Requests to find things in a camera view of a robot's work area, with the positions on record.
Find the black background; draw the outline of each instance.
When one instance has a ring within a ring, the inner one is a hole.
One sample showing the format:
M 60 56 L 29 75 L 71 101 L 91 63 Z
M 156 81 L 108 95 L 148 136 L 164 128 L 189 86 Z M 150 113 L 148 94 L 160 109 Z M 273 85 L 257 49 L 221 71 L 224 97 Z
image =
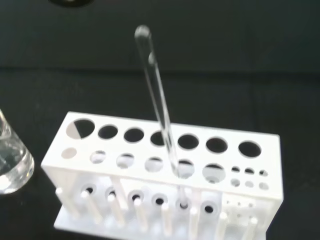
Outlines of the black background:
M 0 197 L 0 238 L 84 240 L 53 228 L 40 168 L 68 111 L 155 120 L 133 34 L 148 24 L 171 121 L 279 134 L 284 202 L 268 240 L 319 239 L 319 1 L 0 3 L 0 108 L 35 172 Z

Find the glass beaker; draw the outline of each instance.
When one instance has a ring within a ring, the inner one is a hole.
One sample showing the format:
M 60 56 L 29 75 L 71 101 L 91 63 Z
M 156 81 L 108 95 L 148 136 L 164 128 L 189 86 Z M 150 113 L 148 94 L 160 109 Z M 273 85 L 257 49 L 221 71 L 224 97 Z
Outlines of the glass beaker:
M 20 189 L 34 173 L 31 153 L 0 110 L 0 194 Z

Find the plastic test tube rack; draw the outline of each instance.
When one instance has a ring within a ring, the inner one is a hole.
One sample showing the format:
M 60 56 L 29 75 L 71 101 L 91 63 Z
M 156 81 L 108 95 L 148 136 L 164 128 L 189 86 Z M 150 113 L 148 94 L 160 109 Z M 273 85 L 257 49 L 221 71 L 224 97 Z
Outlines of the plastic test tube rack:
M 69 112 L 42 162 L 54 226 L 122 240 L 264 240 L 283 201 L 278 135 Z M 180 207 L 178 186 L 187 197 Z

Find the circular hole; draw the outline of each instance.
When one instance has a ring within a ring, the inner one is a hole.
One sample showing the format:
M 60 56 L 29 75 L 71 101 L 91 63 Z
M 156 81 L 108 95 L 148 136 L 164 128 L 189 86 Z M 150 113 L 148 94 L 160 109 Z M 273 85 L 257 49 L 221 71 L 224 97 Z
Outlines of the circular hole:
M 69 147 L 61 153 L 61 157 L 64 159 L 72 159 L 77 154 L 77 150 L 74 147 Z
M 181 159 L 178 162 L 179 177 L 182 179 L 188 179 L 195 173 L 194 164 L 187 159 Z
M 79 119 L 70 123 L 66 134 L 72 139 L 84 139 L 95 130 L 95 124 L 89 119 Z
M 239 186 L 240 186 L 240 181 L 239 181 L 239 179 L 235 179 L 235 178 L 232 179 L 232 180 L 231 180 L 231 185 L 234 186 L 234 187 L 236 187 L 236 188 L 239 187 Z
M 248 188 L 253 188 L 254 187 L 254 183 L 252 181 L 246 181 L 244 185 L 246 187 L 248 187 Z
M 260 182 L 259 183 L 259 188 L 262 189 L 262 190 L 268 190 L 269 186 L 265 182 Z
M 163 166 L 163 161 L 158 157 L 149 158 L 144 164 L 144 168 L 150 173 L 159 172 Z
M 106 159 L 106 153 L 102 150 L 95 151 L 90 156 L 90 161 L 93 164 L 100 164 Z
M 194 149 L 199 145 L 199 140 L 194 136 L 190 134 L 182 135 L 178 139 L 178 144 L 183 149 Z
M 209 206 L 209 205 L 205 206 L 205 207 L 204 207 L 204 210 L 205 210 L 205 212 L 208 213 L 208 214 L 211 214 L 211 213 L 214 212 L 214 208 L 213 208 L 212 206 Z
M 261 171 L 259 172 L 259 175 L 266 177 L 266 176 L 268 176 L 268 173 L 267 173 L 266 170 L 261 170 Z
M 157 204 L 157 205 L 162 205 L 162 204 L 164 204 L 164 200 L 162 199 L 162 198 L 157 198 L 156 200 L 155 200 L 155 203 Z
M 162 138 L 162 134 L 160 131 L 156 131 L 154 134 L 152 134 L 150 140 L 154 145 L 157 145 L 157 146 L 165 145 L 164 139 Z
M 205 180 L 211 184 L 220 183 L 226 177 L 224 168 L 218 164 L 208 164 L 202 170 Z
M 246 173 L 246 174 L 255 174 L 255 171 L 252 169 L 252 168 L 246 168 L 245 170 L 244 170 L 244 172 Z
M 238 148 L 243 155 L 250 158 L 258 157 L 261 154 L 261 148 L 251 141 L 242 142 Z
M 135 157 L 130 153 L 120 155 L 116 159 L 116 165 L 121 169 L 127 169 L 134 164 Z
M 226 141 L 218 137 L 210 138 L 206 142 L 206 147 L 214 153 L 223 153 L 228 149 Z
M 130 143 L 137 143 L 144 138 L 144 132 L 139 128 L 131 128 L 124 134 L 124 139 Z
M 239 173 L 240 172 L 240 168 L 238 166 L 234 166 L 233 168 L 231 168 L 231 171 L 235 172 L 235 173 Z
M 91 4 L 94 0 L 49 0 L 51 3 L 64 8 L 81 8 Z
M 107 125 L 100 128 L 98 136 L 102 139 L 112 139 L 118 133 L 118 128 L 113 125 Z

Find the clear liquid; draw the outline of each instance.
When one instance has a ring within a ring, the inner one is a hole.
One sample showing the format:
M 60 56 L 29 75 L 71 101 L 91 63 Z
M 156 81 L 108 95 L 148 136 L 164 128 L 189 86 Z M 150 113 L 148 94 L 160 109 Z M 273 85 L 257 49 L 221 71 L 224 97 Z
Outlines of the clear liquid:
M 10 129 L 0 136 L 0 194 L 21 188 L 34 172 L 34 159 L 17 134 Z

